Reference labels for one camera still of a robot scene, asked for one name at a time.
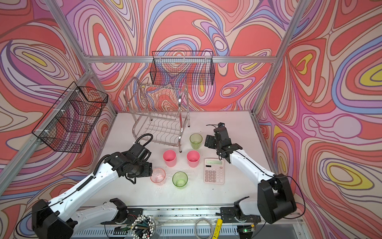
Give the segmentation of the clear pink cup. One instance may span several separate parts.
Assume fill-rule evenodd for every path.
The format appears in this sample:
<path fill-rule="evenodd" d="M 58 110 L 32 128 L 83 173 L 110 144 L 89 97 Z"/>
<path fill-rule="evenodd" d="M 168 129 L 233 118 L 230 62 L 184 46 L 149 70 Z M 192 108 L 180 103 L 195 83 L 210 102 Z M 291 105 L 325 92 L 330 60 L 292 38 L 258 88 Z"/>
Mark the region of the clear pink cup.
<path fill-rule="evenodd" d="M 162 186 L 166 182 L 166 172 L 162 168 L 153 169 L 150 180 L 157 186 Z"/>

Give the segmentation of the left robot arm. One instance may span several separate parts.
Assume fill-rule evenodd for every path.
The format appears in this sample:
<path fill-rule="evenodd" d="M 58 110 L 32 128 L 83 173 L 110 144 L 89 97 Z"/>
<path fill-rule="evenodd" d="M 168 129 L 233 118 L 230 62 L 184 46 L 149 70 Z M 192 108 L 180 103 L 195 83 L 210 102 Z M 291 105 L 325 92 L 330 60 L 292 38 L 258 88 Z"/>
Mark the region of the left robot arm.
<path fill-rule="evenodd" d="M 129 211 L 118 198 L 113 198 L 97 207 L 86 210 L 79 208 L 105 186 L 120 177 L 132 184 L 137 178 L 151 177 L 152 163 L 148 161 L 151 152 L 147 145 L 153 135 L 140 136 L 132 147 L 124 152 L 104 155 L 94 171 L 75 186 L 51 199 L 39 200 L 32 207 L 32 229 L 39 239 L 69 239 L 72 235 L 110 222 L 124 224 Z"/>

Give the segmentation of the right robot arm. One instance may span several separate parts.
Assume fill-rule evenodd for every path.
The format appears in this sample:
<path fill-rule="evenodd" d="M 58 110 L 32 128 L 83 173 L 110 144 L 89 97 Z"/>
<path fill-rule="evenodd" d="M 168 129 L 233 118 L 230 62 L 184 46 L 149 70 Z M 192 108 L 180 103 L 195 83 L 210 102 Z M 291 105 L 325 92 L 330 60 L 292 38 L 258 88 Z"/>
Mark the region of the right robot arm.
<path fill-rule="evenodd" d="M 205 147 L 215 149 L 220 160 L 237 167 L 257 186 L 257 199 L 244 197 L 234 203 L 235 216 L 261 216 L 266 223 L 286 218 L 297 210 L 288 177 L 275 174 L 252 159 L 243 148 L 232 143 L 225 124 L 214 124 L 214 135 L 207 135 Z"/>

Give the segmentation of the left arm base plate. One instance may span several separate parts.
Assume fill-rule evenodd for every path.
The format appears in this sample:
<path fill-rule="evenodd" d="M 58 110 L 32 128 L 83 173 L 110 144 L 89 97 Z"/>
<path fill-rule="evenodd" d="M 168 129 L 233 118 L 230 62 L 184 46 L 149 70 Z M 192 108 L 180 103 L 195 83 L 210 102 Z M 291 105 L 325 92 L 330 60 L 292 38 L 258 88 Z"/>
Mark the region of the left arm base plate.
<path fill-rule="evenodd" d="M 112 221 L 102 222 L 102 225 L 131 225 L 140 215 L 143 214 L 142 208 L 127 208 L 126 211 L 118 212 Z"/>

